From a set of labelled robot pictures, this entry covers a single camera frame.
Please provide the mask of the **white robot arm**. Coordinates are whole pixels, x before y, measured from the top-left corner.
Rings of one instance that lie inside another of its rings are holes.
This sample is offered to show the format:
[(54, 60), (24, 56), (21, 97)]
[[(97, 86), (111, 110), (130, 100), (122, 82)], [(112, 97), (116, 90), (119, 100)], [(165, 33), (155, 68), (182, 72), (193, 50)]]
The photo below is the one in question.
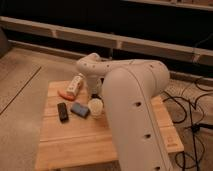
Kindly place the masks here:
[[(102, 92), (122, 171), (173, 171), (151, 104), (170, 74), (158, 60), (108, 60), (92, 53), (76, 63), (90, 93)], [(99, 88), (97, 80), (103, 78)]]

